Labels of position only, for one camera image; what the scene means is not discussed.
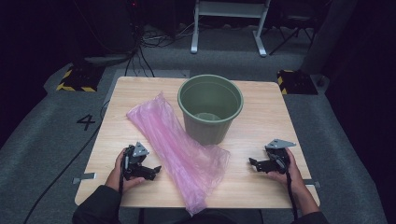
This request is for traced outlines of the pink plastic bag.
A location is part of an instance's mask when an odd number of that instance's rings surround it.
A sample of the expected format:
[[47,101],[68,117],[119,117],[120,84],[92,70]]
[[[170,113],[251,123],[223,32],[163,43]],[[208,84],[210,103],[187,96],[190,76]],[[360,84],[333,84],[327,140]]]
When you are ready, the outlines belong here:
[[231,153],[188,136],[162,94],[132,108],[127,118],[150,142],[186,210],[193,216],[206,209],[205,199],[222,181]]

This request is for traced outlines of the black yellow striped floor plate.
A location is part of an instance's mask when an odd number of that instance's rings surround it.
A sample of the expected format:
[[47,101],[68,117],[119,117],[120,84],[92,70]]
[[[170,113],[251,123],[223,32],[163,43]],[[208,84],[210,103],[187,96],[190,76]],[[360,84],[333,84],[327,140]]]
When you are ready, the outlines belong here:
[[96,92],[104,71],[104,67],[79,68],[70,66],[56,90]]
[[301,71],[280,70],[276,73],[276,78],[283,94],[318,94],[311,77]]

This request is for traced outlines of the black tripod stand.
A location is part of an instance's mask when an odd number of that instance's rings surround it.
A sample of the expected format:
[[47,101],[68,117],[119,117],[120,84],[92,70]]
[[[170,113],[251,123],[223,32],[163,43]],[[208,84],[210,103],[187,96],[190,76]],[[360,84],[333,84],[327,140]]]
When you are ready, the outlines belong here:
[[291,33],[287,37],[282,36],[283,41],[270,51],[270,55],[273,55],[290,39],[297,37],[301,31],[303,31],[307,36],[309,40],[309,46],[312,46],[316,36],[316,21],[313,17],[288,15],[286,13],[282,13],[280,16],[279,25],[277,26],[280,33],[282,33],[282,27],[291,29]]

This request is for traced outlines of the grey pillar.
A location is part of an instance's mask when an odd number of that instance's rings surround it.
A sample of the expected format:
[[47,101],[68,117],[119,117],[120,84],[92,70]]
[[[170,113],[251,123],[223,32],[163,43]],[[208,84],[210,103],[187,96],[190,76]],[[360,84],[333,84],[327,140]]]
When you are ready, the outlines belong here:
[[357,2],[358,0],[332,0],[328,14],[300,66],[303,73],[320,73],[346,28]]

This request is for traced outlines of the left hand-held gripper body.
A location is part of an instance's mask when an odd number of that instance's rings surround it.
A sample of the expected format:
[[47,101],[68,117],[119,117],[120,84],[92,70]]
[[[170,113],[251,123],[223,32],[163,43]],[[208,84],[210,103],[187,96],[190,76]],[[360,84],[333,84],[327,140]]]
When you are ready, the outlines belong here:
[[121,172],[125,179],[130,180],[132,177],[144,177],[145,174],[149,174],[149,168],[142,165],[148,154],[148,150],[140,142],[125,149],[121,161]]

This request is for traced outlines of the person's right hand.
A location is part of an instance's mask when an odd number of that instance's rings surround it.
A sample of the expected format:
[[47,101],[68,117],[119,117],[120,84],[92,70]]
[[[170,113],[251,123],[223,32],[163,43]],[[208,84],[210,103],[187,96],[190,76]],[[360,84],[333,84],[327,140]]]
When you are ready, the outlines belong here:
[[[294,159],[293,154],[291,153],[291,151],[288,148],[286,148],[286,151],[290,158],[289,174],[290,174],[290,179],[291,179],[291,182],[290,182],[291,191],[294,193],[297,193],[298,191],[301,191],[305,187],[305,184],[302,179],[300,170],[296,165],[296,161]],[[275,180],[276,182],[280,183],[284,187],[288,186],[288,180],[287,180],[286,175],[282,175],[279,172],[269,172],[267,174],[267,176],[270,179]]]

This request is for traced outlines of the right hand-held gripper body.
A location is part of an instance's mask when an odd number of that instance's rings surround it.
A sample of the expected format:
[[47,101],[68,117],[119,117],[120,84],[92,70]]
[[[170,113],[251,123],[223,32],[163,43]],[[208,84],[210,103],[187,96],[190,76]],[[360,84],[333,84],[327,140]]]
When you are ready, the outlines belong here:
[[290,157],[286,148],[295,146],[295,143],[281,139],[274,139],[267,144],[265,150],[270,159],[267,172],[278,171],[281,174],[285,174],[290,165]]

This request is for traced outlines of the green plastic bin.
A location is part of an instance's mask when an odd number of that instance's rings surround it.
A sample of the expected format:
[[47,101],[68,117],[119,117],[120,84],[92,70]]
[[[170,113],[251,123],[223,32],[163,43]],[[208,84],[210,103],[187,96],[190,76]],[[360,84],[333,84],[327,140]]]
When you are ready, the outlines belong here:
[[223,141],[233,120],[243,109],[244,97],[225,77],[199,75],[180,86],[177,102],[187,134],[205,146]]

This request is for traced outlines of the dark equipment stand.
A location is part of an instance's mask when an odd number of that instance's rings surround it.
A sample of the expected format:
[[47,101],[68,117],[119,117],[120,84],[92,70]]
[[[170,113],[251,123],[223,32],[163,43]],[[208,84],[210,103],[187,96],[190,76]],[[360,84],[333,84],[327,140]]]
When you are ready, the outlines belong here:
[[100,56],[90,56],[94,65],[114,65],[130,60],[137,51],[138,32],[130,0],[72,0],[87,24]]

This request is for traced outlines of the white-framed desk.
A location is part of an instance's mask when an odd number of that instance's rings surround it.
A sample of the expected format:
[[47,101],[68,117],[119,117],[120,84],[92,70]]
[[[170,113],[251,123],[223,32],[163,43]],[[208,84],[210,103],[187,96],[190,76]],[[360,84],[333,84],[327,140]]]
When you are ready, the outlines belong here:
[[191,53],[198,52],[199,41],[199,19],[201,16],[209,17],[233,17],[259,19],[257,30],[252,34],[258,48],[259,55],[267,56],[266,49],[262,43],[262,28],[267,17],[267,13],[272,0],[264,0],[263,3],[231,3],[231,2],[210,2],[206,0],[195,0],[193,34],[191,39]]

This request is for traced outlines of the person's left hand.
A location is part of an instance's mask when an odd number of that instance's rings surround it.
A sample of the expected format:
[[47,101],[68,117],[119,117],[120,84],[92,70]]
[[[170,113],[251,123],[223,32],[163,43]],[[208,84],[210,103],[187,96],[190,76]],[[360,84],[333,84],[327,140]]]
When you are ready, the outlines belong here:
[[106,180],[106,186],[114,189],[115,191],[120,191],[120,189],[122,189],[122,193],[125,193],[129,189],[131,189],[135,186],[138,186],[139,184],[144,182],[145,178],[144,177],[133,177],[130,180],[120,181],[120,179],[122,178],[121,161],[123,158],[123,153],[124,153],[124,149],[120,152],[120,154],[116,158],[115,166],[114,166],[113,170],[110,172],[110,174]]

